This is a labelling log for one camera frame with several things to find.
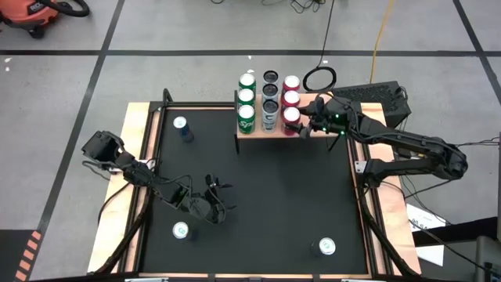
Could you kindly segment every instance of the gray floor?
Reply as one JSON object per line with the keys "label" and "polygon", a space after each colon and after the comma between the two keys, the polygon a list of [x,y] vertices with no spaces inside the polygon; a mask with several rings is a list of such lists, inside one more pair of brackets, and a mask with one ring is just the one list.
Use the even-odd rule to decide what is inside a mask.
{"label": "gray floor", "polygon": [[[209,0],[87,1],[92,16],[61,16],[42,40],[0,26],[0,54],[7,54],[0,56],[0,158],[9,161],[0,171],[0,229],[37,228],[82,99],[87,90],[92,94],[31,279],[85,274],[107,183],[80,165],[80,148],[95,130],[119,134],[129,102],[159,100],[164,87],[180,101],[231,100],[236,80],[248,70],[302,77],[319,57],[107,56],[102,68],[96,68],[95,88],[88,89],[97,52],[10,56],[2,50],[70,50],[70,55],[79,55],[71,50],[100,50],[121,2],[110,50],[319,50],[330,7],[299,15],[288,0],[267,7],[259,0],[225,0],[221,5]],[[371,50],[386,4],[336,1],[326,48]],[[483,49],[501,51],[501,2],[461,4]],[[475,51],[452,0],[397,0],[380,49]],[[501,106],[479,58],[433,55],[377,58],[374,82],[397,80],[409,92],[413,114],[406,130],[450,143],[497,136]],[[369,82],[370,56],[325,60],[337,71],[337,86]],[[488,61],[501,75],[501,58]],[[321,85],[322,77],[315,83]],[[463,179],[420,195],[430,209],[454,223],[494,216],[497,207],[498,149],[473,146],[464,152],[470,167]],[[412,180],[417,189],[438,182],[427,176]]]}

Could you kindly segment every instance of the green can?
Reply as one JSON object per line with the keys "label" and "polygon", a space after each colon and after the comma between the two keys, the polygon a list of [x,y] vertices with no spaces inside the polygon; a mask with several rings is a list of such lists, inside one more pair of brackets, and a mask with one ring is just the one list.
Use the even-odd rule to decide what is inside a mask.
{"label": "green can", "polygon": [[238,129],[243,134],[251,134],[254,131],[256,123],[256,114],[254,108],[249,105],[243,105],[238,110]]}
{"label": "green can", "polygon": [[256,79],[252,74],[242,74],[240,80],[238,81],[238,90],[250,89],[256,96]]}
{"label": "green can", "polygon": [[243,105],[249,105],[254,107],[255,95],[250,89],[242,89],[238,92],[238,108],[240,109]]}

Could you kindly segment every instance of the can lid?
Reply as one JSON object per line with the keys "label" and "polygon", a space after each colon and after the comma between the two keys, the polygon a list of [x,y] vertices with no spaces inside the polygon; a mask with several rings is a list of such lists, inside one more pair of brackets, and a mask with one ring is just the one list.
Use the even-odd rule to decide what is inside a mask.
{"label": "can lid", "polygon": [[252,74],[242,74],[240,77],[240,83],[245,86],[251,86],[255,82],[254,75]]}
{"label": "can lid", "polygon": [[336,251],[336,244],[332,239],[325,237],[320,240],[319,248],[324,255],[332,255]]}
{"label": "can lid", "polygon": [[288,103],[297,103],[299,102],[299,93],[295,91],[287,91],[285,94],[283,94],[283,98],[288,102]]}
{"label": "can lid", "polygon": [[250,89],[242,89],[238,92],[238,98],[244,102],[249,102],[254,98],[254,92]]}
{"label": "can lid", "polygon": [[254,108],[250,105],[243,105],[238,110],[238,115],[241,118],[252,118],[254,116]]}
{"label": "can lid", "polygon": [[263,104],[263,111],[266,113],[275,113],[279,110],[279,104],[273,100],[268,100]]}
{"label": "can lid", "polygon": [[267,70],[263,75],[263,78],[265,79],[266,82],[273,83],[279,80],[279,74],[277,74],[276,71],[274,70]]}
{"label": "can lid", "polygon": [[188,232],[188,225],[184,222],[178,222],[174,224],[174,227],[172,227],[172,234],[174,234],[174,237],[176,237],[177,239],[186,238],[186,236],[188,236]]}
{"label": "can lid", "polygon": [[185,117],[177,117],[174,119],[174,127],[183,128],[186,125]]}
{"label": "can lid", "polygon": [[285,77],[285,80],[283,81],[285,85],[294,88],[299,86],[299,78],[295,75],[289,75],[288,77]]}
{"label": "can lid", "polygon": [[279,88],[276,87],[276,85],[274,85],[274,84],[270,83],[270,84],[263,86],[263,94],[266,96],[273,96],[276,93],[278,93],[278,91],[279,91]]}
{"label": "can lid", "polygon": [[283,112],[283,118],[286,121],[297,121],[301,114],[299,114],[299,110],[296,107],[288,107]]}

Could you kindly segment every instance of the black floor line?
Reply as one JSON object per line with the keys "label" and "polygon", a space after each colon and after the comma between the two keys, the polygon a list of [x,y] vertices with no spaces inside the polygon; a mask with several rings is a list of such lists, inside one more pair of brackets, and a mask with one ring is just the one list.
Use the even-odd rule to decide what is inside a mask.
{"label": "black floor line", "polygon": [[468,20],[468,16],[464,11],[463,5],[461,5],[460,0],[453,0],[454,6],[457,9],[458,14],[460,15],[461,21],[463,22],[464,28],[467,30],[468,36],[470,37],[471,43],[473,47],[475,47],[475,51],[478,53],[478,58],[484,68],[485,74],[489,82],[491,83],[492,89],[496,94],[498,101],[501,103],[501,86],[499,85],[498,78],[494,71],[492,70],[491,64],[485,55],[484,49],[482,48],[480,42],[478,41],[477,35],[471,26],[470,21]]}
{"label": "black floor line", "polygon": [[106,50],[108,50],[108,48],[110,47],[111,38],[113,37],[113,33],[115,32],[115,28],[117,27],[118,18],[120,17],[121,10],[124,6],[124,1],[125,0],[119,0],[117,7],[115,8],[110,27],[108,27],[106,37],[104,38],[103,47],[99,52],[96,65],[94,66],[94,71],[92,72],[87,90],[85,91],[84,98],[80,105],[80,110],[78,110],[77,118],[75,120],[73,129],[71,130],[70,139],[68,140],[68,144],[66,145],[66,149],[64,150],[63,159],[57,170],[54,183],[52,184],[49,198],[47,199],[44,211],[41,214],[40,223],[38,224],[38,230],[40,230],[43,234],[46,234],[47,228],[49,227],[50,219],[52,217],[52,213],[54,212],[54,207],[56,206],[59,192],[61,191],[61,187],[63,186],[63,181],[68,171],[71,157],[77,145],[81,127],[84,124],[88,106],[91,103],[91,98],[94,94],[94,88],[96,87],[97,81],[99,80],[99,74],[103,69],[103,63],[106,58]]}
{"label": "black floor line", "polygon": [[[98,56],[100,50],[0,50],[3,56]],[[107,56],[320,56],[322,50],[106,50]],[[326,50],[325,56],[372,56],[373,50]],[[489,56],[501,56],[491,51]],[[465,57],[479,56],[477,51],[404,51],[382,50],[377,56]]]}

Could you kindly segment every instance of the yellow cable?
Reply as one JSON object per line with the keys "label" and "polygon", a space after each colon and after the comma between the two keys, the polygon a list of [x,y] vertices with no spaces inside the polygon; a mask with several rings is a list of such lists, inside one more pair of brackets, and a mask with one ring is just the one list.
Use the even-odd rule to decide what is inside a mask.
{"label": "yellow cable", "polygon": [[395,0],[390,0],[390,2],[388,3],[388,7],[386,8],[386,12],[384,13],[383,23],[381,24],[381,28],[379,30],[379,33],[377,34],[376,45],[374,46],[374,53],[373,53],[373,65],[370,68],[369,83],[373,83],[374,68],[376,66],[377,46],[379,45],[379,40],[381,39],[381,36],[383,36],[383,29],[384,29],[384,26],[386,25],[386,22],[388,20],[388,16],[390,16],[391,7],[393,6],[394,2],[395,2]]}

